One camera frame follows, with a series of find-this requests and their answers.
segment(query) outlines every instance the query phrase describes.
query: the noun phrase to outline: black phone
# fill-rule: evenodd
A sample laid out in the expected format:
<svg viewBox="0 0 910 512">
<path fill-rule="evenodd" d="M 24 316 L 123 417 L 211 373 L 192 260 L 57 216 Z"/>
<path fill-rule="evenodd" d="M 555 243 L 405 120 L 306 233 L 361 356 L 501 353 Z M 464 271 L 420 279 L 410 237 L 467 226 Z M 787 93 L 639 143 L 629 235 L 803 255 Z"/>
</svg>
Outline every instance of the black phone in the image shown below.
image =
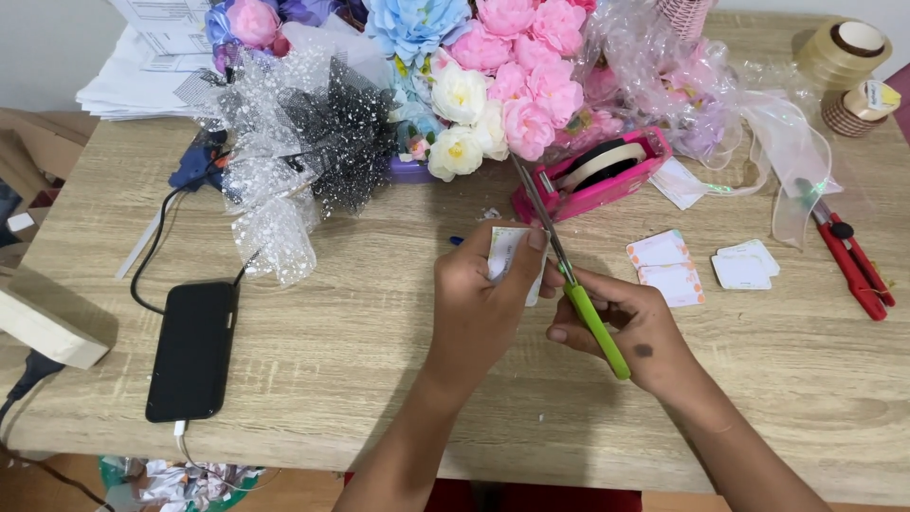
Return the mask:
<svg viewBox="0 0 910 512">
<path fill-rule="evenodd" d="M 175 286 L 167 294 L 146 419 L 198 420 L 224 404 L 237 288 L 229 282 Z"/>
</svg>

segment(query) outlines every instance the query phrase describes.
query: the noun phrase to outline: masking tape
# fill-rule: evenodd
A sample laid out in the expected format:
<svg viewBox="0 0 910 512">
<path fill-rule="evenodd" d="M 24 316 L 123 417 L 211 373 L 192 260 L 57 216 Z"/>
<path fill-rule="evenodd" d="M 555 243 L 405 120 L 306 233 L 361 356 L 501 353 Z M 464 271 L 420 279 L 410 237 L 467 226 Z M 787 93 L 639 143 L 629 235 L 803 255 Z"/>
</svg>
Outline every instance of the masking tape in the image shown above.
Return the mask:
<svg viewBox="0 0 910 512">
<path fill-rule="evenodd" d="M 856 114 L 847 109 L 844 99 L 847 96 L 844 92 L 829 105 L 822 109 L 822 120 L 834 133 L 844 137 L 862 137 L 870 131 L 882 126 L 888 117 L 880 118 L 875 121 L 867 121 L 859 118 Z"/>
<path fill-rule="evenodd" d="M 879 48 L 869 47 L 879 42 Z M 893 52 L 891 41 L 876 28 L 860 20 L 838 17 L 819 27 L 795 61 L 816 85 L 850 89 L 865 80 Z"/>
<path fill-rule="evenodd" d="M 642 163 L 647 158 L 648 156 L 640 143 L 625 144 L 591 159 L 572 173 L 557 179 L 556 188 L 572 192 L 587 178 L 611 165 L 628 159 L 634 159 L 636 163 Z"/>
<path fill-rule="evenodd" d="M 884 94 L 896 95 L 896 102 L 885 104 L 882 108 L 874 108 L 866 95 L 870 83 L 863 82 L 859 87 L 847 91 L 847 94 L 844 95 L 844 107 L 863 121 L 877 121 L 893 113 L 901 106 L 900 95 L 887 84 L 881 82 L 876 82 L 876 84 L 880 88 L 879 90 L 883 90 Z"/>
</svg>

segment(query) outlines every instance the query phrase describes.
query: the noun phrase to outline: scissors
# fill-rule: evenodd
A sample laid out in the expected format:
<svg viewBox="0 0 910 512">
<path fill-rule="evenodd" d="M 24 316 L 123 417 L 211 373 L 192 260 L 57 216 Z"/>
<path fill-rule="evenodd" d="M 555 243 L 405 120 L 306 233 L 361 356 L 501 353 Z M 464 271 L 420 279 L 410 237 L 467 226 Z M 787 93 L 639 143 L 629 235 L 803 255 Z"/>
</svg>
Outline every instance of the scissors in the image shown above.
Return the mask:
<svg viewBox="0 0 910 512">
<path fill-rule="evenodd" d="M 594 304 L 591 303 L 591 298 L 588 297 L 588 293 L 578 283 L 578 280 L 575 279 L 575 274 L 571 271 L 569 259 L 562 249 L 560 237 L 556 236 L 556 230 L 553 228 L 553 221 L 550 219 L 550 215 L 543 206 L 541 194 L 537 191 L 537 187 L 534 186 L 534 182 L 531 180 L 531 174 L 529 174 L 528 170 L 519 163 L 514 154 L 511 158 L 512 162 L 515 164 L 515 168 L 518 170 L 519 176 L 521 176 L 521 182 L 524 183 L 524 188 L 528 191 L 528 197 L 531 198 L 531 202 L 534 203 L 537 217 L 541 220 L 543 228 L 550 232 L 550 244 L 556 252 L 556 258 L 559 260 L 560 272 L 562 272 L 562 275 L 566 278 L 566 283 L 562 286 L 562 290 L 569 297 L 579 318 L 584 321 L 588 326 L 588 329 L 591 330 L 591 333 L 594 334 L 594 339 L 596 339 L 597 344 L 601 346 L 603 354 L 607 356 L 607 363 L 610 364 L 616 378 L 623 381 L 628 379 L 632 376 L 632 372 L 629 371 L 629 365 L 626 364 L 625 359 L 622 358 L 620 349 L 616 347 L 616 342 L 613 341 L 610 333 L 607 333 L 607 328 L 603 325 L 603 321 L 601 321 L 601 316 L 597 313 L 597 310 L 594 309 Z"/>
</svg>

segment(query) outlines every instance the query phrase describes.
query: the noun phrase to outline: tape dispenser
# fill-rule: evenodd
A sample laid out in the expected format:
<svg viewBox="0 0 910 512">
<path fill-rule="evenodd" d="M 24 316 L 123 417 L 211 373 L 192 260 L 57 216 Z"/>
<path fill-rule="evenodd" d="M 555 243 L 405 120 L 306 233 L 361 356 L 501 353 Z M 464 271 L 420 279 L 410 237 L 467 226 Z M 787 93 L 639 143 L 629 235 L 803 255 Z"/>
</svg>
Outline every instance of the tape dispenser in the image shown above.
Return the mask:
<svg viewBox="0 0 910 512">
<path fill-rule="evenodd" d="M 672 150 L 660 129 L 648 127 L 558 164 L 540 165 L 531 172 L 531 183 L 550 218 L 559 222 L 635 192 L 670 156 Z M 524 185 L 512 193 L 511 201 L 522 222 L 537 219 Z"/>
</svg>

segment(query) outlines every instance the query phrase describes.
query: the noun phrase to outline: white rose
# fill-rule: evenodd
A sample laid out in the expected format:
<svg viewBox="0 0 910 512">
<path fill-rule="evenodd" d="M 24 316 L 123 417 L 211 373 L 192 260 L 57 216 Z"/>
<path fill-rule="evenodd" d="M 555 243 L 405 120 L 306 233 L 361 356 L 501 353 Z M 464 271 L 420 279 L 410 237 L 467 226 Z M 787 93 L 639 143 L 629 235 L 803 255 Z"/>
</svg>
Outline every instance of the white rose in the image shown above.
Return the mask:
<svg viewBox="0 0 910 512">
<path fill-rule="evenodd" d="M 483 162 L 474 129 L 453 126 L 442 130 L 430 146 L 430 174 L 449 182 L 456 174 L 471 174 Z"/>
<path fill-rule="evenodd" d="M 480 71 L 448 65 L 433 79 L 433 112 L 462 125 L 472 125 L 480 119 L 487 102 L 487 84 Z"/>
<path fill-rule="evenodd" d="M 498 99 L 487 101 L 480 120 L 474 125 L 474 137 L 480 143 L 483 156 L 503 161 L 509 156 L 509 143 L 502 125 L 502 102 Z"/>
</svg>

